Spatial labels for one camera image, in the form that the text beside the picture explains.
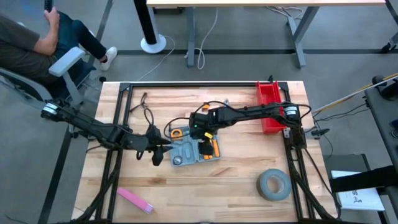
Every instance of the concrete floor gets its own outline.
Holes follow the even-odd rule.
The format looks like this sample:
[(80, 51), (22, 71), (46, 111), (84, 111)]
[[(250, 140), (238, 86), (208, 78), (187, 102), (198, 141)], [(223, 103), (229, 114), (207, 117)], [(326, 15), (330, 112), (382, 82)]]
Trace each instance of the concrete floor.
[[(107, 0), (56, 1), (58, 10), (82, 20), (97, 33)], [(0, 12), (41, 35), (47, 31), (42, 1), (2, 0)], [(196, 10), (197, 45), (213, 23), (215, 9)], [(170, 36), (176, 49), (186, 49), (184, 15), (158, 15), (159, 32)], [(218, 23), (209, 35), (205, 49), (291, 49), (285, 17), (263, 7), (222, 8)], [(303, 40), (305, 49), (380, 49), (398, 30), (385, 6), (322, 7)], [(102, 36), (102, 43), (122, 50), (139, 50), (142, 31), (133, 1), (115, 0)], [(109, 81), (134, 81), (156, 66), (163, 55), (119, 56), (104, 75)], [(183, 55), (171, 55), (145, 77), (147, 81), (164, 80), (303, 80), (310, 104), (318, 108), (368, 84), (375, 75), (398, 71), (398, 55), (345, 54), (306, 55), (307, 66), (295, 67), (295, 55), (207, 55), (203, 70), (187, 69)], [(95, 91), (86, 96), (98, 98)], [(342, 113), (363, 103), (357, 96), (320, 115)], [(27, 223), (36, 223), (49, 186), (66, 125), (40, 119), (40, 112), (22, 104), (0, 88), (0, 213)], [(94, 114), (96, 105), (87, 103), (84, 111)], [(321, 123), (334, 154), (365, 153), (371, 168), (391, 163), (370, 112)], [(324, 155), (330, 145), (321, 139)], [(73, 210), (83, 167), (87, 140), (73, 140), (62, 175), (50, 222), (67, 221)], [(370, 212), (343, 212), (344, 220), (377, 223)], [(14, 223), (0, 215), (0, 223)]]

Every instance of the wooden tabletop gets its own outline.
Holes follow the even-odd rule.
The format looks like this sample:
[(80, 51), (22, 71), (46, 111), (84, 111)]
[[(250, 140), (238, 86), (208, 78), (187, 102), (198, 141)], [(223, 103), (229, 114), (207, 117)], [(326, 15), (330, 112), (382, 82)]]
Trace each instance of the wooden tabletop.
[(147, 0), (152, 7), (371, 6), (385, 0)]
[[(303, 82), (288, 82), (292, 102), (308, 104)], [(112, 123), (119, 83), (104, 83), (96, 119)], [(163, 130), (171, 119), (188, 117), (203, 102), (229, 99), (233, 107), (256, 105), (255, 87), (134, 88), (131, 107), (138, 105), (144, 92), (152, 110), (155, 125)], [(173, 127), (187, 124), (176, 121)], [(135, 133), (144, 133), (147, 121), (143, 110), (129, 117)], [(311, 128), (311, 116), (303, 119)], [(244, 121), (219, 130), (222, 158), (184, 167), (172, 167), (169, 153), (160, 166), (154, 167), (152, 154), (136, 160), (135, 151), (124, 151), (119, 187), (140, 196), (154, 206), (148, 215), (121, 196), (116, 196), (114, 222), (296, 222), (292, 194), (285, 200), (264, 200), (256, 190), (256, 179), (267, 169), (289, 173), (281, 133), (264, 135), (259, 119)], [(325, 180), (328, 179), (318, 141), (308, 139), (308, 150)], [(89, 147), (97, 146), (91, 142)], [(73, 218), (82, 214), (98, 193), (103, 175), (106, 150), (95, 149), (86, 155), (81, 174)], [(332, 197), (304, 153), (308, 181), (313, 194), (326, 210), (336, 216)], [(307, 214), (303, 193), (302, 208)], [(105, 200), (107, 211), (109, 195)]]

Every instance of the white sneaker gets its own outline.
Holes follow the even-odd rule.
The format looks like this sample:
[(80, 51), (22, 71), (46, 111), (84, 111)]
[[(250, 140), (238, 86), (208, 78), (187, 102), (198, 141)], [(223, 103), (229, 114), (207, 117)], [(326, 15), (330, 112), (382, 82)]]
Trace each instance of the white sneaker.
[(108, 51), (106, 51), (106, 57), (108, 58), (108, 61), (105, 63), (101, 63), (102, 71), (104, 72), (108, 71), (113, 59), (116, 58), (117, 54), (118, 54), (118, 49), (116, 47), (111, 47)]

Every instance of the chair armrest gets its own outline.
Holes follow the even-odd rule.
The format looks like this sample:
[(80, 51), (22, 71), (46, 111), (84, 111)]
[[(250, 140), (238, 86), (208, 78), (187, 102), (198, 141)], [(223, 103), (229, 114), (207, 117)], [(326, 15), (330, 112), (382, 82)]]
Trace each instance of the chair armrest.
[(0, 76), (4, 76), (5, 78), (8, 78), (8, 79), (14, 78), (16, 80), (19, 80), (21, 82), (28, 84), (29, 86), (31, 86), (33, 89), (36, 90), (36, 92), (40, 95), (40, 97), (42, 98), (43, 101), (52, 99), (51, 94), (44, 86), (42, 86), (41, 84), (39, 84), (33, 80), (23, 77), (22, 75), (18, 75), (14, 72), (10, 72), (9, 70), (0, 68)]
[(62, 56), (49, 68), (50, 74), (56, 77), (61, 77), (68, 71), (70, 67), (72, 67), (72, 65), (79, 61), (79, 59), (81, 59), (84, 54), (85, 52), (78, 47), (70, 49), (64, 56)]

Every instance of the man sitting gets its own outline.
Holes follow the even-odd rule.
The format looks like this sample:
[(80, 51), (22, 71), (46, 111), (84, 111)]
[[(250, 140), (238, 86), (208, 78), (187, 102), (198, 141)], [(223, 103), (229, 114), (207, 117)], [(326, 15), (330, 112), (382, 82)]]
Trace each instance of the man sitting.
[(51, 65), (81, 44), (101, 62), (102, 71), (109, 69), (118, 54), (116, 47), (107, 51), (81, 21), (55, 8), (44, 11), (44, 17), (50, 29), (40, 39), (39, 34), (0, 13), (0, 67), (48, 86), (58, 78), (49, 74)]

